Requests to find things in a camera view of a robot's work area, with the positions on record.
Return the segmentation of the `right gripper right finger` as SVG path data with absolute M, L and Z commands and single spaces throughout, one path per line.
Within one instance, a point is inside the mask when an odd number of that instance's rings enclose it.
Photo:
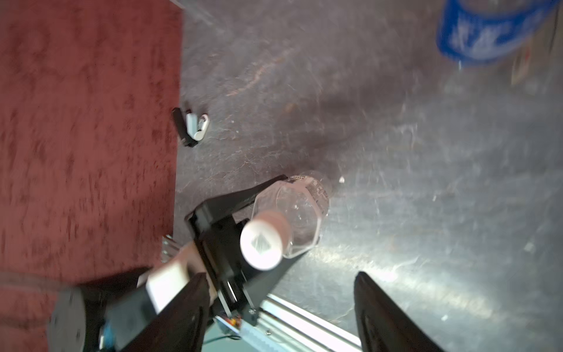
M 365 272 L 354 282 L 356 325 L 363 351 L 441 351 Z

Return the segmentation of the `small clear bottle white label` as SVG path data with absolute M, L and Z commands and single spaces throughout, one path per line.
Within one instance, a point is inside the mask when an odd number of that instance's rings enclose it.
M 328 178 L 316 171 L 278 180 L 260 192 L 252 220 L 265 220 L 281 239 L 281 255 L 295 258 L 315 247 L 333 194 Z

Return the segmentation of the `grey small stapler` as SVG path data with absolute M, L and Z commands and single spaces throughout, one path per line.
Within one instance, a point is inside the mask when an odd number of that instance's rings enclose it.
M 186 130 L 195 142 L 201 142 L 207 133 L 210 120 L 207 114 L 186 113 Z

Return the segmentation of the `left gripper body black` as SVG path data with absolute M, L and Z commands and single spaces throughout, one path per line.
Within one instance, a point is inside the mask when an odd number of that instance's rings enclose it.
M 261 271 L 247 263 L 240 249 L 246 221 L 234 220 L 230 209 L 202 202 L 185 221 L 217 291 L 212 315 L 258 325 L 262 302 L 282 278 L 281 266 Z

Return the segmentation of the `clear bottle blue label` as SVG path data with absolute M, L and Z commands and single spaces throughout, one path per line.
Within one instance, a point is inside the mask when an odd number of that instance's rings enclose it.
M 461 65 L 513 53 L 543 25 L 559 1 L 446 1 L 436 45 Z

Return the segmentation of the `clear bottle green label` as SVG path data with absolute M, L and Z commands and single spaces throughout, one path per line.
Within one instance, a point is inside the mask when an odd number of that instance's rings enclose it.
M 559 4 L 514 56 L 510 83 L 524 92 L 544 93 L 562 47 L 562 4 Z

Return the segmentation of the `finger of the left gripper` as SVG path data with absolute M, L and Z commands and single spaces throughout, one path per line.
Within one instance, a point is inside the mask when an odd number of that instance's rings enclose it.
M 286 175 L 279 175 L 250 189 L 223 194 L 200 203 L 189 214 L 189 224 L 215 224 L 217 221 L 246 208 L 254 203 L 256 196 Z

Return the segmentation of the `small white bottle cap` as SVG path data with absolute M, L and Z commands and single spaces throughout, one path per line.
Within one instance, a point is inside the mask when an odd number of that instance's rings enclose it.
M 281 263 L 290 237 L 290 224 L 280 212 L 263 211 L 244 226 L 240 250 L 251 267 L 269 271 Z

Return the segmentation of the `aluminium mounting rail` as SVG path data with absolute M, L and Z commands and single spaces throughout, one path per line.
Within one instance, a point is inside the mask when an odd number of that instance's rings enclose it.
M 172 259 L 183 246 L 171 236 L 164 236 L 162 261 Z M 297 262 L 284 259 L 281 280 Z M 269 293 L 261 304 L 258 325 L 242 318 L 211 317 L 230 334 L 239 336 L 258 351 L 360 351 L 361 342 L 355 335 L 313 315 L 286 300 Z

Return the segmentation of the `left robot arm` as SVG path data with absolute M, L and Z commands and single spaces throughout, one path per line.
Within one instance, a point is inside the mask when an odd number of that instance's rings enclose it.
M 63 290 L 47 327 L 50 351 L 200 351 L 218 316 L 256 325 L 261 303 L 293 265 L 258 271 L 243 258 L 234 215 L 267 188 L 210 198 L 184 222 L 188 243 L 163 240 L 165 262 Z

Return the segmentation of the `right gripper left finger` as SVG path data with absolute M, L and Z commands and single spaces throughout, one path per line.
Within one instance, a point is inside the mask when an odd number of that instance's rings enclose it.
M 210 312 L 205 274 L 196 274 L 125 351 L 202 350 Z

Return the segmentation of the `black stapler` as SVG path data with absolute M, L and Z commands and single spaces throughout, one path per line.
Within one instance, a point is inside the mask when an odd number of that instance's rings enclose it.
M 193 139 L 188 132 L 188 126 L 186 119 L 191 110 L 182 110 L 179 107 L 173 108 L 172 110 L 172 120 L 176 127 L 177 134 L 179 136 L 180 142 L 184 147 L 194 148 L 198 145 L 198 141 Z

